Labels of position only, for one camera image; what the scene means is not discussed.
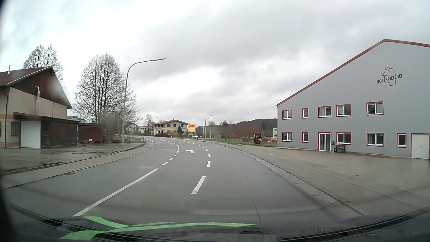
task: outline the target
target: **window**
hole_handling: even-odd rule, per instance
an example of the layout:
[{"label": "window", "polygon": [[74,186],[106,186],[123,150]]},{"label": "window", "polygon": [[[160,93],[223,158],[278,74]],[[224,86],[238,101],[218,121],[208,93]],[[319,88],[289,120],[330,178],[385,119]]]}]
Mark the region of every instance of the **window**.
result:
[{"label": "window", "polygon": [[384,146],[384,133],[367,133],[368,146]]},{"label": "window", "polygon": [[291,142],[291,132],[282,132],[282,141]]},{"label": "window", "polygon": [[306,109],[302,109],[302,111],[301,111],[302,118],[308,118],[309,117],[309,114],[308,114],[307,111],[308,111],[307,108]]},{"label": "window", "polygon": [[319,118],[327,118],[332,116],[332,107],[318,107],[318,117]]},{"label": "window", "polygon": [[11,122],[10,136],[19,135],[19,122]]},{"label": "window", "polygon": [[292,118],[292,110],[282,110],[282,119],[291,119]]},{"label": "window", "polygon": [[384,102],[368,102],[367,115],[382,115],[384,114]]},{"label": "window", "polygon": [[336,105],[337,116],[351,116],[351,104]]},{"label": "window", "polygon": [[338,139],[337,144],[350,145],[351,144],[351,133],[337,133]]},{"label": "window", "polygon": [[397,147],[406,148],[406,133],[397,133]]},{"label": "window", "polygon": [[303,143],[307,143],[307,139],[308,139],[308,133],[307,132],[301,133],[301,141]]}]

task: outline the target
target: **door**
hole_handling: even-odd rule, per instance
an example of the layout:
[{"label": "door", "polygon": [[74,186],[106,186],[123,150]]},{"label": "door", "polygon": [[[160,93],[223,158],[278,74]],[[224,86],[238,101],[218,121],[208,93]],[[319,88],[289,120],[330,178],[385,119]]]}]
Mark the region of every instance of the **door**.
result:
[{"label": "door", "polygon": [[320,133],[319,134],[319,150],[331,151],[332,150],[332,134]]},{"label": "door", "polygon": [[40,148],[40,121],[21,121],[21,148]]},{"label": "door", "polygon": [[429,135],[412,134],[411,138],[411,157],[412,158],[429,158]]}]

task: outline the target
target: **white door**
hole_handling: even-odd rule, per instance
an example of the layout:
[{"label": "white door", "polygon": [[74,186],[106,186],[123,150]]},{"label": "white door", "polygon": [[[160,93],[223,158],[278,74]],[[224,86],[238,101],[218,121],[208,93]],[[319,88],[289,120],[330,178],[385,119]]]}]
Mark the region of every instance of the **white door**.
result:
[{"label": "white door", "polygon": [[40,148],[40,121],[21,121],[21,148]]},{"label": "white door", "polygon": [[411,157],[412,158],[429,158],[429,135],[412,134],[411,138]]}]

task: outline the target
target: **windshield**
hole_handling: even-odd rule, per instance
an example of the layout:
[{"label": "windshield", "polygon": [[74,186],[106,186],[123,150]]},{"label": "windshield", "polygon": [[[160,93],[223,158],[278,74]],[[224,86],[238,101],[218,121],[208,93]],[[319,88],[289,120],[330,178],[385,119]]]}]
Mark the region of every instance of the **windshield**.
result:
[{"label": "windshield", "polygon": [[0,185],[13,231],[286,241],[425,216],[427,9],[3,2]]}]

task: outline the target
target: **bench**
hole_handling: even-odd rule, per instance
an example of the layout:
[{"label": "bench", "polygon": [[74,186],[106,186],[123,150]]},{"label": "bench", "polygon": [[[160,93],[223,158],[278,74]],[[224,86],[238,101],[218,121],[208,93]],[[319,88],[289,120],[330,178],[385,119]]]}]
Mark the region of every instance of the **bench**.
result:
[{"label": "bench", "polygon": [[336,147],[333,148],[334,152],[339,152],[338,150],[341,150],[342,153],[345,153],[345,146],[344,145],[336,145]]}]

